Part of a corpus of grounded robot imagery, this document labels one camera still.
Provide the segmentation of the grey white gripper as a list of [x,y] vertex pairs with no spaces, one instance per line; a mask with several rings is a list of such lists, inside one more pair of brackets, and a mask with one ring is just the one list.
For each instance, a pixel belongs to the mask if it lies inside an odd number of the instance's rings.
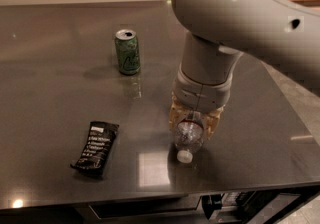
[[169,130],[173,131],[191,110],[205,113],[202,115],[204,138],[210,140],[220,122],[223,106],[230,98],[232,76],[218,85],[205,85],[187,77],[179,67],[173,82],[172,103],[169,111]]

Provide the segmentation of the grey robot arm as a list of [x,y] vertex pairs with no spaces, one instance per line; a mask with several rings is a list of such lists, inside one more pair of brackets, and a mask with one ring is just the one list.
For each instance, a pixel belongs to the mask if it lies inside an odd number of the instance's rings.
[[211,137],[243,54],[313,94],[320,88],[320,14],[289,0],[171,0],[187,30],[172,89],[169,127],[188,121]]

